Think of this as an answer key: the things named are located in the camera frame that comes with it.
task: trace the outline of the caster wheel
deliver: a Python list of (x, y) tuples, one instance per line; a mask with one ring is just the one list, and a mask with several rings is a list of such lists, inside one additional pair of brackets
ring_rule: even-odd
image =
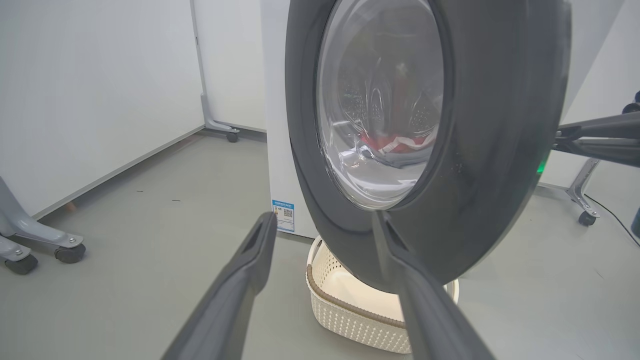
[(18, 261), (10, 261), (6, 260), (4, 265), (19, 275), (26, 275), (32, 271), (36, 265), (38, 264), (38, 259), (35, 256), (29, 254), (26, 258), (18, 260)]
[(71, 248), (59, 247), (53, 254), (56, 256), (56, 259), (62, 261), (63, 263), (73, 264), (82, 260), (85, 251), (86, 247), (83, 244), (80, 244), (76, 247)]
[(585, 211), (582, 214), (580, 214), (580, 217), (578, 218), (578, 222), (584, 226), (591, 226), (593, 225), (594, 222), (596, 222), (596, 218), (592, 217), (591, 215), (589, 215), (589, 213)]
[(238, 135), (236, 133), (227, 133), (227, 140), (229, 140), (229, 142), (236, 142), (238, 141)]

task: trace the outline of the sticker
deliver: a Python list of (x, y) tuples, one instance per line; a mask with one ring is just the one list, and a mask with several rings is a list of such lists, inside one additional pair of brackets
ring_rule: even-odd
[(274, 200), (273, 212), (276, 213), (279, 230), (293, 231), (293, 204)]

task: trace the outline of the white wall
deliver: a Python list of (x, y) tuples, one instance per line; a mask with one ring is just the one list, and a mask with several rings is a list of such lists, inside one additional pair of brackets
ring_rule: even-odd
[(565, 122), (618, 115), (640, 90), (640, 1), (626, 0)]
[(571, 63), (563, 117), (578, 94), (625, 0), (570, 0)]
[(0, 176), (36, 214), (203, 124), (188, 0), (0, 0)]
[(213, 119), (266, 131), (260, 1), (194, 0)]

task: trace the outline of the gray floor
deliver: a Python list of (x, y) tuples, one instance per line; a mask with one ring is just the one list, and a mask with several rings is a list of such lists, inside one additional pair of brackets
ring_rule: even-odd
[[(0, 268), (0, 358), (158, 359), (269, 201), (263, 141), (196, 135), (48, 216), (85, 236), (86, 258), (65, 265), (39, 247), (32, 274)], [(497, 358), (639, 358), (640, 248), (601, 213), (587, 229), (561, 192), (538, 189), (461, 279), (460, 306)], [(278, 237), (244, 358), (409, 359), (317, 324), (309, 245)]]

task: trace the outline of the washing machine door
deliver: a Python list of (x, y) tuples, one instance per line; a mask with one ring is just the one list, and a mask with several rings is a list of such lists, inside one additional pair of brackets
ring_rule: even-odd
[(292, 0), (285, 58), (296, 171), (320, 235), (384, 283), (386, 210), (447, 283), (509, 229), (559, 122), (570, 48), (556, 0)]

